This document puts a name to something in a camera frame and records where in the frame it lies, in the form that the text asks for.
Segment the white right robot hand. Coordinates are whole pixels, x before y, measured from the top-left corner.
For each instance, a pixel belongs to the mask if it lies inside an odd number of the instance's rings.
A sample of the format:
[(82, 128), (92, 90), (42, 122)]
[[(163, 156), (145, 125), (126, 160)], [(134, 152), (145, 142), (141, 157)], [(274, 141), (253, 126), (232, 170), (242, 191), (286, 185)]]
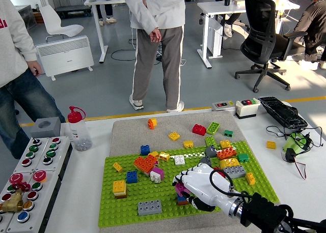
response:
[(230, 182), (205, 163), (182, 171), (173, 179), (172, 185), (182, 183), (194, 196), (183, 196), (198, 210), (211, 212), (219, 207), (225, 214), (231, 215), (231, 207), (237, 196), (228, 197), (220, 190), (228, 192)]

